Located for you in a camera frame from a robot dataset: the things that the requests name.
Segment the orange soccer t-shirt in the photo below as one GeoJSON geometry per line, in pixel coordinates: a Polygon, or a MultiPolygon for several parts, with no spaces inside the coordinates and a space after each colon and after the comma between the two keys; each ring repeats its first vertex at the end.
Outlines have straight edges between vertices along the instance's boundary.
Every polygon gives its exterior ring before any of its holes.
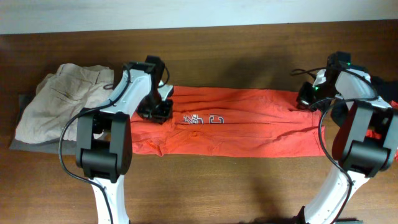
{"type": "Polygon", "coordinates": [[[226,157],[321,156],[319,112],[297,108],[294,91],[175,86],[172,117],[131,118],[136,154],[226,157]]]}

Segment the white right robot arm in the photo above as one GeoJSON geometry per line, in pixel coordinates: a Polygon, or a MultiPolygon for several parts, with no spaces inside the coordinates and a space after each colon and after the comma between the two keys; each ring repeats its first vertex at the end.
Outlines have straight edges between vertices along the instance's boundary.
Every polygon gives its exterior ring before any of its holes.
{"type": "Polygon", "coordinates": [[[295,223],[351,223],[339,217],[355,192],[378,172],[388,170],[397,154],[397,109],[372,84],[365,67],[354,65],[351,55],[335,52],[326,66],[295,69],[292,76],[308,74],[298,94],[300,109],[321,111],[323,121],[331,115],[339,130],[332,150],[325,155],[332,163],[317,196],[303,206],[295,223]]]}

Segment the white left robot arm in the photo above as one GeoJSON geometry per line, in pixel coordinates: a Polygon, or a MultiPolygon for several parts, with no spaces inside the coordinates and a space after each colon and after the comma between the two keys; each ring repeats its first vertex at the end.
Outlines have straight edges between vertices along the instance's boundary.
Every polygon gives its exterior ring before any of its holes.
{"type": "Polygon", "coordinates": [[[129,223],[124,178],[132,161],[134,114],[162,124],[172,117],[174,88],[162,81],[165,63],[156,56],[129,62],[109,98],[77,119],[76,165],[93,188],[99,223],[129,223]]]}

